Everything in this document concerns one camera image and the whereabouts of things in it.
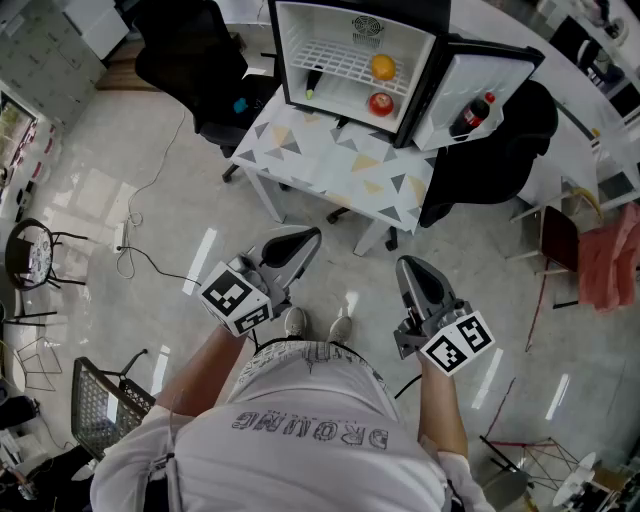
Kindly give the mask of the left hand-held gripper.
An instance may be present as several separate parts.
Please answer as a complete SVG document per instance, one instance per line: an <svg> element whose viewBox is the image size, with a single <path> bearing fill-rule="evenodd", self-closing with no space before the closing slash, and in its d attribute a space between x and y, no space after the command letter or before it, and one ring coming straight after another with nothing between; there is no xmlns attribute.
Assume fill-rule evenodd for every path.
<svg viewBox="0 0 640 512"><path fill-rule="evenodd" d="M205 309L234 336L273 321L291 305L289 287L309 266L321 243L317 227L274 230L261 256L241 252L218 263L198 290Z"/></svg>

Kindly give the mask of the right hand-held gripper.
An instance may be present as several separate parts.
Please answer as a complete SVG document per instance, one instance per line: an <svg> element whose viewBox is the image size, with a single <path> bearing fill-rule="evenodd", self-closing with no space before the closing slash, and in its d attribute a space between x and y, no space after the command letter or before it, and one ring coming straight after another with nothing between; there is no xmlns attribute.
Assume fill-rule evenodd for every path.
<svg viewBox="0 0 640 512"><path fill-rule="evenodd" d="M409 317L394 331L402 359L422 354L446 376L452 376L495 344L478 310L467 301L451 302L450 284L434 266L402 256L396 263L396 277L402 302L409 309ZM426 313L429 306L445 307L421 319L417 313Z"/></svg>

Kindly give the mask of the orange fruit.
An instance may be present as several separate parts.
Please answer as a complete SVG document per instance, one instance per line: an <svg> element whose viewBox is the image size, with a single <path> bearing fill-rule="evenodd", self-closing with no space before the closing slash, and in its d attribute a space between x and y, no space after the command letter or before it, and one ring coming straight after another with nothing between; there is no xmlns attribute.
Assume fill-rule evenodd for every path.
<svg viewBox="0 0 640 512"><path fill-rule="evenodd" d="M391 81L396 76L396 63L385 54L376 54L371 59L371 74L378 81Z"/></svg>

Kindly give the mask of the black mini fridge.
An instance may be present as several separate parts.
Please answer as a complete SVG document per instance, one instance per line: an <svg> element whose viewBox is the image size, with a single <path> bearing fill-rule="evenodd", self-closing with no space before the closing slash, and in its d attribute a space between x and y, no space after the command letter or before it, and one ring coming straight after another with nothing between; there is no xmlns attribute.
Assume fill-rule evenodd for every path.
<svg viewBox="0 0 640 512"><path fill-rule="evenodd" d="M268 0L278 64L288 104L345 117L389 134L395 147L423 151L488 136L504 119L503 106L544 61L532 47L464 38L450 32L451 0ZM311 100L310 70L289 59L316 38L401 60L411 75L399 96L323 72ZM463 141L449 127L476 96L495 95L490 115ZM389 94L393 112L377 117L368 101Z"/></svg>

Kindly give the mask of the person's left forearm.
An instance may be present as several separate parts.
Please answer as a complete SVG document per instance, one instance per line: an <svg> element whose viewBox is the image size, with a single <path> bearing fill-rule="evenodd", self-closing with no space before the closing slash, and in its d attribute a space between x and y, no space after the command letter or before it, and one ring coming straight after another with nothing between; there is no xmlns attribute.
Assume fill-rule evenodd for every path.
<svg viewBox="0 0 640 512"><path fill-rule="evenodd" d="M214 407L247 336L218 326L189 362L164 386L155 404L175 414L197 417Z"/></svg>

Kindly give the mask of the person's grey shoe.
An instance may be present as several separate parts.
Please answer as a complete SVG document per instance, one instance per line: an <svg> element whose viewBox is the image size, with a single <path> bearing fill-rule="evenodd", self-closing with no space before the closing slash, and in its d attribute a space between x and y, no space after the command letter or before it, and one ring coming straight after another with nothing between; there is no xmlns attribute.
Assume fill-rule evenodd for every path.
<svg viewBox="0 0 640 512"><path fill-rule="evenodd" d="M348 345L352 334L353 323L349 316L337 318L330 327L327 341L329 343Z"/></svg>
<svg viewBox="0 0 640 512"><path fill-rule="evenodd" d="M292 307L287 311L284 331L288 338L303 339L306 336L307 320L303 309Z"/></svg>

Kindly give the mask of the person's right grey shoe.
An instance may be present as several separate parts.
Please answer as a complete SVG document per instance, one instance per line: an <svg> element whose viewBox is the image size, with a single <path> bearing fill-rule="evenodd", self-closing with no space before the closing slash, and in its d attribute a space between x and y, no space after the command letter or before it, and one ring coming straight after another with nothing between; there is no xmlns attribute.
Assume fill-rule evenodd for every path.
<svg viewBox="0 0 640 512"><path fill-rule="evenodd" d="M337 318L330 327L327 341L329 343L348 345L352 334L353 323L349 316Z"/></svg>

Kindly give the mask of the white triangle-patterned table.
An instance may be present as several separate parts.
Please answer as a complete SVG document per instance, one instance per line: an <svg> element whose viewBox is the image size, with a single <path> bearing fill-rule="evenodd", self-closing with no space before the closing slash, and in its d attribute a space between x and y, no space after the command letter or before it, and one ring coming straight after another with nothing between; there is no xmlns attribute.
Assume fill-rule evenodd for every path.
<svg viewBox="0 0 640 512"><path fill-rule="evenodd" d="M268 101L230 160L245 170L277 222L276 188L288 185L359 213L371 223L354 252L364 255L394 228L414 233L435 151L398 149L381 131L289 105L282 91Z"/></svg>

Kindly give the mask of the black padded office chair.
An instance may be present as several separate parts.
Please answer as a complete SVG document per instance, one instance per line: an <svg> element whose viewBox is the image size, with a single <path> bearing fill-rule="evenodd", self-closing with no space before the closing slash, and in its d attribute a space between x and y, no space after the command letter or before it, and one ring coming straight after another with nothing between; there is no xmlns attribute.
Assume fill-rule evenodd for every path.
<svg viewBox="0 0 640 512"><path fill-rule="evenodd" d="M431 182L418 223L428 228L456 204L499 204L524 188L534 160L546 154L558 127L547 88L525 81L503 106L504 120L489 136L438 150L429 158Z"/></svg>

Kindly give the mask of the dark red wooden-leg chair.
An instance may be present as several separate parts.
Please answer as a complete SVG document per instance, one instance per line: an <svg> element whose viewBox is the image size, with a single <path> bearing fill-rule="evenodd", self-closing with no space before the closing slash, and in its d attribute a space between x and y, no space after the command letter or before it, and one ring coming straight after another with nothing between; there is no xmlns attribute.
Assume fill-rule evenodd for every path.
<svg viewBox="0 0 640 512"><path fill-rule="evenodd" d="M515 262L544 257L545 269L537 272L543 276L543 284L548 276L577 273L579 231L574 221L553 206L538 206L511 218L510 222L518 223L531 216L539 220L536 248L508 256L506 260Z"/></svg>

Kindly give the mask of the dark soda bottle red cap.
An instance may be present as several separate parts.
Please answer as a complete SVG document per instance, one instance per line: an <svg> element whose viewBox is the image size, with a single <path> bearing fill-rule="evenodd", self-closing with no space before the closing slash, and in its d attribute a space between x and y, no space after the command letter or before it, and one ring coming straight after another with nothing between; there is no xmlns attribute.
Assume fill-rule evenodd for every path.
<svg viewBox="0 0 640 512"><path fill-rule="evenodd" d="M465 140L490 115L495 95L486 92L483 96L473 98L457 115L449 127L450 136L457 141Z"/></svg>

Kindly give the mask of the pink cloth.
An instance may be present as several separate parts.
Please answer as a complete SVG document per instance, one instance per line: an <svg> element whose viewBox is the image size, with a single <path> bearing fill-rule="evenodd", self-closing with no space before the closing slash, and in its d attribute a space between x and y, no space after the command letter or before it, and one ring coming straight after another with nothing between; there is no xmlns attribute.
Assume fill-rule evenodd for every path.
<svg viewBox="0 0 640 512"><path fill-rule="evenodd" d="M640 205L628 203L615 223L580 235L580 304L609 312L635 301L640 264Z"/></svg>

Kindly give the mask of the person's white printed shirt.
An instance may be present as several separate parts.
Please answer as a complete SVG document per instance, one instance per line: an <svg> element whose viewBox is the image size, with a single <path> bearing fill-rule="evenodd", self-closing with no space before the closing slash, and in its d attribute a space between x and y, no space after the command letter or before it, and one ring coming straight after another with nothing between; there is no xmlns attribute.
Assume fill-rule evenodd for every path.
<svg viewBox="0 0 640 512"><path fill-rule="evenodd" d="M467 460L415 440L379 374L282 341L197 416L155 406L98 464L94 512L495 512Z"/></svg>

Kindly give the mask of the black mesh office chair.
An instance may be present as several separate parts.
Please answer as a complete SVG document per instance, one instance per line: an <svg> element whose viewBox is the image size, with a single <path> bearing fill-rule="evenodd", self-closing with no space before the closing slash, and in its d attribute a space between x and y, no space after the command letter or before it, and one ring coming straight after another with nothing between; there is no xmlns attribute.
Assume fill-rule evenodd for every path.
<svg viewBox="0 0 640 512"><path fill-rule="evenodd" d="M229 159L280 87L279 69L271 76L248 72L214 0L154 0L133 26L144 41L137 76L189 110L194 132ZM236 114L240 98L248 109Z"/></svg>

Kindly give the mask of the black round metal chair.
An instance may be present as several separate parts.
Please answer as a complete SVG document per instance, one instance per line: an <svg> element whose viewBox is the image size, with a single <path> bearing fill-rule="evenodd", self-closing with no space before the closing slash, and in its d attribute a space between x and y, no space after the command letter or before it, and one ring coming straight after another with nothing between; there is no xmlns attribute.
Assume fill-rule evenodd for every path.
<svg viewBox="0 0 640 512"><path fill-rule="evenodd" d="M86 236L51 231L40 221L19 221L8 235L0 255L0 324L44 328L41 318L55 316L57 311L25 313L22 294L45 285L59 289L61 284L85 286L80 280L58 277L53 269L55 248L61 238L87 241Z"/></svg>

